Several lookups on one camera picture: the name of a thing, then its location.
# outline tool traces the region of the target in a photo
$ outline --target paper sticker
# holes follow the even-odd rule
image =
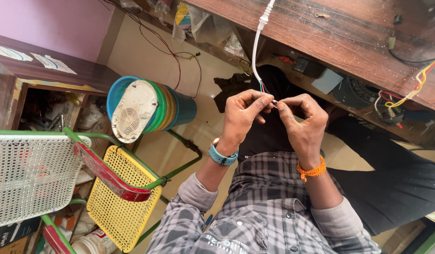
[[[32,57],[16,50],[0,46],[0,55],[20,61],[32,61]]]
[[[313,85],[318,90],[322,91],[325,95],[327,95],[342,80],[343,80],[342,76],[331,71],[330,69],[326,69],[324,73],[321,75],[321,77],[315,79],[315,81],[313,81],[311,85]]]
[[[45,66],[45,68],[77,74],[72,69],[68,68],[68,66],[64,64],[62,61],[53,59],[49,55],[41,56],[34,53],[31,54],[35,57],[35,59],[39,60]]]

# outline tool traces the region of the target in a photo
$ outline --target yellow mesh chair seat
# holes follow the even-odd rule
[[[130,185],[143,187],[156,180],[117,146],[109,147],[103,160]],[[87,211],[117,247],[128,253],[136,246],[160,196],[161,186],[157,186],[152,189],[147,201],[126,201],[96,179],[87,202]]]

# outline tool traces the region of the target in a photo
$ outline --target hand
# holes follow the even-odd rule
[[[254,120],[265,123],[259,113],[270,113],[274,107],[272,100],[273,95],[253,89],[229,97],[225,105],[224,130],[216,150],[223,156],[234,154],[246,138]]]
[[[292,109],[295,107],[301,107],[305,113],[305,120],[300,123],[293,116]],[[277,108],[301,167],[312,170],[319,166],[327,113],[307,94],[283,99],[277,103]]]

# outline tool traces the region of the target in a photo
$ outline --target white plastic container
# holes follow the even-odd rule
[[[72,247],[77,254],[111,254],[117,248],[101,229],[80,237]]]

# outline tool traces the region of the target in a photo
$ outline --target man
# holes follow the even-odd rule
[[[370,234],[435,211],[435,163],[355,118],[331,114],[328,132],[376,171],[324,170],[328,114],[310,95],[285,98],[300,90],[280,69],[257,70],[271,95],[247,90],[227,100],[220,140],[168,204],[147,253],[380,253]],[[285,98],[278,109],[274,98]],[[305,115],[300,123],[293,116],[298,108]],[[203,233],[203,214],[236,157],[229,196]]]

